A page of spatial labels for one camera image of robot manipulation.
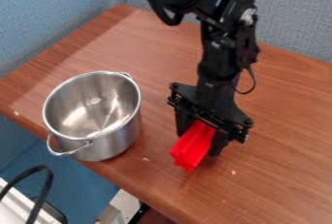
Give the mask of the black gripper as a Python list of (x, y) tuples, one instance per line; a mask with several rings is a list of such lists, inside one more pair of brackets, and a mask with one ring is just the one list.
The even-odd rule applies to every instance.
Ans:
[(210, 157), (221, 154), (229, 140), (245, 143), (253, 127), (253, 119), (234, 103), (237, 83), (238, 77), (218, 81), (199, 78), (197, 85), (170, 84), (167, 103), (175, 111), (178, 136), (186, 132), (194, 120), (201, 120), (218, 130), (211, 139)]

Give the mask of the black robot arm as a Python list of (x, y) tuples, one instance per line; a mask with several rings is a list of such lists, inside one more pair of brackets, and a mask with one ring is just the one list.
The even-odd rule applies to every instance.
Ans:
[(199, 21), (202, 58), (195, 85), (170, 84), (168, 104), (175, 110), (176, 132), (195, 120), (215, 130), (209, 154), (217, 156), (229, 142), (243, 143), (253, 119), (234, 103), (239, 75), (251, 73), (261, 49), (255, 41), (258, 22), (255, 0), (146, 0), (168, 26), (193, 14)]

